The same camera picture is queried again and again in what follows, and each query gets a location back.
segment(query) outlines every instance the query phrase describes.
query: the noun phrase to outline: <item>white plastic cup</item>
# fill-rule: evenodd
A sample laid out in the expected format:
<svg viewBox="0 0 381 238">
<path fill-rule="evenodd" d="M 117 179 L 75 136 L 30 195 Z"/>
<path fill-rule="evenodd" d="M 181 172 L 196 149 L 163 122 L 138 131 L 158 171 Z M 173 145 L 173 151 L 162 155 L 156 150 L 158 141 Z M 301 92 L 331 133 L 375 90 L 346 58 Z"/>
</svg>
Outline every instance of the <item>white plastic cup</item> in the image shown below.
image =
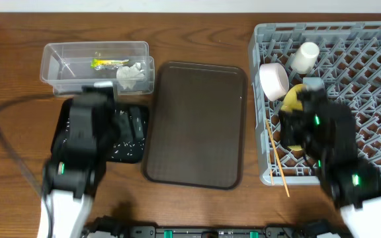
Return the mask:
<svg viewBox="0 0 381 238">
<path fill-rule="evenodd" d="M 259 80 L 264 94 L 270 101 L 283 97 L 289 90 L 288 75 L 279 63 L 261 65 L 259 68 Z"/>
<path fill-rule="evenodd" d="M 296 51 L 291 68 L 300 74 L 307 74 L 316 64 L 320 49 L 313 42 L 303 43 Z"/>
</svg>

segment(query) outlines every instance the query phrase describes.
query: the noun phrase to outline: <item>brown tray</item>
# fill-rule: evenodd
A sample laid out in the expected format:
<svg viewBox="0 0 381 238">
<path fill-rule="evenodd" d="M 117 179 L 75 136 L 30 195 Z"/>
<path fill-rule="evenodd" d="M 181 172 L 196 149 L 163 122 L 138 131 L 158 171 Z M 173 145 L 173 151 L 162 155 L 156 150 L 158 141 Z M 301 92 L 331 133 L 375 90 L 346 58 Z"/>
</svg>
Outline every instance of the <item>brown tray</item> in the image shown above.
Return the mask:
<svg viewBox="0 0 381 238">
<path fill-rule="evenodd" d="M 242 69 L 166 63 L 142 170 L 153 182 L 232 189 L 241 180 L 247 78 Z"/>
</svg>

